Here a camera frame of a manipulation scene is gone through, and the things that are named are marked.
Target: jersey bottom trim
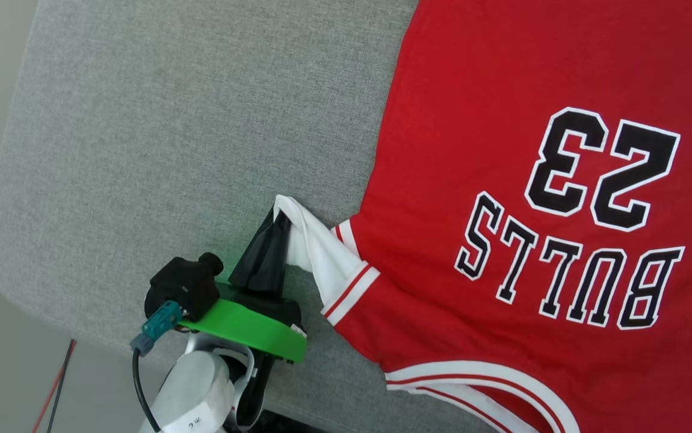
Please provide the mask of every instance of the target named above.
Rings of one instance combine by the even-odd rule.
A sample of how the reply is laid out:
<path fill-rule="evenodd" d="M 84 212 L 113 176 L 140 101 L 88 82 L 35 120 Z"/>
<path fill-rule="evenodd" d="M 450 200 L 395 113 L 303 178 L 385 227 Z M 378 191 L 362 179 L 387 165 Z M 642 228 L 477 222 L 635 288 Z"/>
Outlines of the jersey bottom trim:
<path fill-rule="evenodd" d="M 386 373 L 387 388 L 427 394 L 453 403 L 506 433 L 536 433 L 535 428 L 473 386 L 493 387 L 530 403 L 554 433 L 579 433 L 568 406 L 549 387 L 514 368 L 482 361 L 441 361 Z"/>

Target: bulls jersey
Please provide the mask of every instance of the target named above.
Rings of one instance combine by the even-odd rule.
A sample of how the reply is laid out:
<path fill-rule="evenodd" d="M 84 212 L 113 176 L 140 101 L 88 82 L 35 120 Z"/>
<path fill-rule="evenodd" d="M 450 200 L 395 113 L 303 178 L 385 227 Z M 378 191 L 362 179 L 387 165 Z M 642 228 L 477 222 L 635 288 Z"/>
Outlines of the bulls jersey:
<path fill-rule="evenodd" d="M 692 433 L 692 2 L 421 0 L 325 316 L 497 431 Z"/>

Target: white trim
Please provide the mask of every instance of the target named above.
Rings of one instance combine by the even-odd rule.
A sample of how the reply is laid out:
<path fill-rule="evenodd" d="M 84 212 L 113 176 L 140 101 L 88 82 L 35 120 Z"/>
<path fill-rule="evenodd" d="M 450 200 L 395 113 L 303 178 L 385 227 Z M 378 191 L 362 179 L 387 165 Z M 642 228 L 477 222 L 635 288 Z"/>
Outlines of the white trim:
<path fill-rule="evenodd" d="M 446 378 L 434 378 L 434 376 L 446 376 Z M 478 378 L 468 378 L 467 376 L 478 376 Z M 387 388 L 390 390 L 401 389 L 404 391 L 421 386 L 450 384 L 493 387 L 516 395 L 530 403 L 544 416 L 555 433 L 562 433 L 563 431 L 565 433 L 579 433 L 579 425 L 575 417 L 555 392 L 526 373 L 504 365 L 483 361 L 429 362 L 386 373 L 386 380 L 404 382 L 402 384 L 387 384 Z M 522 389 L 530 392 L 531 395 L 523 392 Z M 472 405 L 477 403 L 476 401 L 468 402 Z M 547 408 L 555 414 L 561 426 L 555 422 Z"/>
<path fill-rule="evenodd" d="M 535 428 L 528 425 L 527 422 L 522 421 L 522 419 L 511 413 L 511 411 L 509 411 L 507 408 L 503 407 L 492 398 L 488 397 L 482 392 L 477 391 L 476 389 L 473 389 L 470 386 L 439 384 L 428 386 L 428 388 L 433 392 L 425 391 L 424 389 L 413 389 L 409 390 L 409 392 L 412 394 L 431 395 L 431 397 L 447 401 L 448 403 L 451 403 L 451 405 L 458 406 L 459 408 L 473 414 L 494 428 L 494 430 L 499 432 L 538 433 Z M 469 405 L 462 404 L 459 400 L 465 401 L 470 406 L 477 408 L 477 410 L 473 410 Z M 491 419 L 498 422 L 500 426 L 492 422 L 491 419 L 488 419 L 488 417 L 491 417 Z"/>
<path fill-rule="evenodd" d="M 322 308 L 322 315 L 324 315 L 327 321 L 333 326 L 341 321 L 346 313 L 348 313 L 349 310 L 357 304 L 357 301 L 362 298 L 362 295 L 365 294 L 378 275 L 381 275 L 381 273 L 373 268 L 373 266 L 370 266 L 368 262 L 362 262 L 362 264 L 363 266 L 360 266 L 357 271 L 354 271 L 354 274 L 351 274 L 348 279 L 346 279 L 346 283 L 344 283 L 340 290 L 340 295 L 325 304 L 324 308 Z"/>
<path fill-rule="evenodd" d="M 359 250 L 357 249 L 357 241 L 354 238 L 354 232 L 351 230 L 351 222 L 349 222 L 349 220 L 345 220 L 343 223 L 338 224 L 338 228 L 341 231 L 341 237 L 343 238 L 346 248 L 354 253 L 355 256 L 362 258 L 362 256 L 359 255 Z"/>
<path fill-rule="evenodd" d="M 291 222 L 288 264 L 313 273 L 322 304 L 337 299 L 344 281 L 365 264 L 292 197 L 277 195 L 274 218 L 280 212 Z"/>

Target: number 23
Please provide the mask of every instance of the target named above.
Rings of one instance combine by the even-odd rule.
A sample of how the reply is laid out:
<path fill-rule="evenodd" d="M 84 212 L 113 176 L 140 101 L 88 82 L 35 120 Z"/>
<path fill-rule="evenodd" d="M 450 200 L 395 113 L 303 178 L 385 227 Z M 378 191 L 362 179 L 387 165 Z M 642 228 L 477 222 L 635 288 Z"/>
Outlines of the number 23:
<path fill-rule="evenodd" d="M 533 165 L 525 199 L 533 209 L 568 217 L 584 205 L 587 187 L 566 181 L 563 189 L 551 187 L 555 176 L 573 178 L 580 155 L 564 149 L 569 135 L 580 137 L 582 150 L 602 152 L 608 128 L 596 112 L 566 108 L 549 120 L 539 159 Z M 644 158 L 600 176 L 590 209 L 595 224 L 630 232 L 646 225 L 650 203 L 629 200 L 627 206 L 614 203 L 626 192 L 651 183 L 670 173 L 681 135 L 664 129 L 621 120 L 613 139 L 611 156 L 632 160 L 635 153 Z"/>

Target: padded table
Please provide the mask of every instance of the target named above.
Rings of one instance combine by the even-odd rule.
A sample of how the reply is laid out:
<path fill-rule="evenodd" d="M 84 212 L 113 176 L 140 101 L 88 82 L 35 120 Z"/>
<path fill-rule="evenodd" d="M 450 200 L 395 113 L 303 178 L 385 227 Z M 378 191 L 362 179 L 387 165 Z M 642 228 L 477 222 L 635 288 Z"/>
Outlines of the padded table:
<path fill-rule="evenodd" d="M 172 257 L 230 274 L 275 194 L 325 224 L 354 214 L 414 0 L 41 0 L 0 155 L 0 290 L 77 338 L 129 353 Z M 332 432 L 491 431 L 382 373 L 320 315 L 266 407 Z M 186 336 L 146 362 L 165 369 Z"/>

